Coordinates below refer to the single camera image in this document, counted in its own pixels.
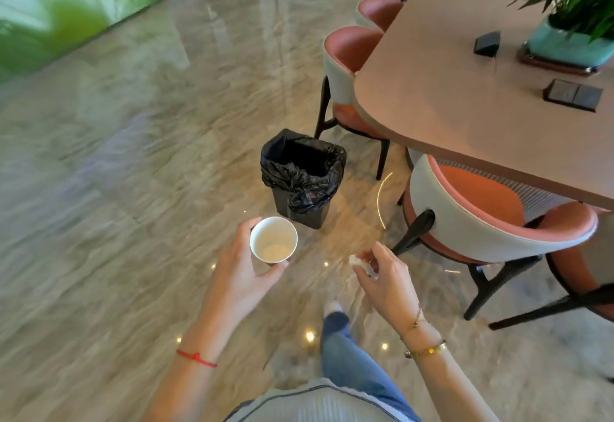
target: plant pot base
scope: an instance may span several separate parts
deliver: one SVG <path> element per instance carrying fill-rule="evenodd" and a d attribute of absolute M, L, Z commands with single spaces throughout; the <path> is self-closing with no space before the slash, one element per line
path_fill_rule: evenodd
<path fill-rule="evenodd" d="M 578 66 L 572 65 L 572 63 L 564 63 L 562 61 L 549 60 L 530 52 L 527 43 L 523 43 L 516 53 L 516 58 L 520 63 L 525 65 L 537 66 L 539 68 L 551 69 L 558 73 L 575 74 L 576 76 L 589 77 L 599 72 L 599 68 L 596 66 Z"/>

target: wooden table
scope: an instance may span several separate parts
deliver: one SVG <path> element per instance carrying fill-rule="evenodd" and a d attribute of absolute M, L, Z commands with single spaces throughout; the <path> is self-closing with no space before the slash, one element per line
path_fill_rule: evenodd
<path fill-rule="evenodd" d="M 362 118 L 393 141 L 614 210 L 614 69 L 590 78 L 522 65 L 543 19 L 511 0 L 408 0 L 354 83 Z M 501 30 L 496 59 L 475 38 Z M 596 113 L 545 102 L 554 78 L 604 88 Z"/>

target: green glass wall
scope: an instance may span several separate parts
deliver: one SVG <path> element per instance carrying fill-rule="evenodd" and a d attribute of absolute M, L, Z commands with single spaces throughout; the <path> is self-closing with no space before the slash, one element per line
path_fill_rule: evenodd
<path fill-rule="evenodd" d="M 0 82 L 29 73 L 158 0 L 0 0 Z"/>

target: black garbage bag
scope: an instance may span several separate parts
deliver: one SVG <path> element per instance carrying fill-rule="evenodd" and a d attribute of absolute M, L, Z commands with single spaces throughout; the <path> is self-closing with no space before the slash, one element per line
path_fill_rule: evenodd
<path fill-rule="evenodd" d="M 262 181 L 292 193 L 288 209 L 304 215 L 330 202 L 342 182 L 346 159 L 341 146 L 284 129 L 262 147 Z"/>

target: black device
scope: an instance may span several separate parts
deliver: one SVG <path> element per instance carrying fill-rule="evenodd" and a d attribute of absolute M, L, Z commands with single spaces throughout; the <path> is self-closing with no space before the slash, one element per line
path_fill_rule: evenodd
<path fill-rule="evenodd" d="M 602 92 L 603 89 L 599 87 L 553 79 L 548 87 L 543 90 L 543 100 L 596 112 Z"/>
<path fill-rule="evenodd" d="M 475 39 L 473 53 L 485 57 L 496 57 L 501 43 L 501 31 L 493 31 Z"/>

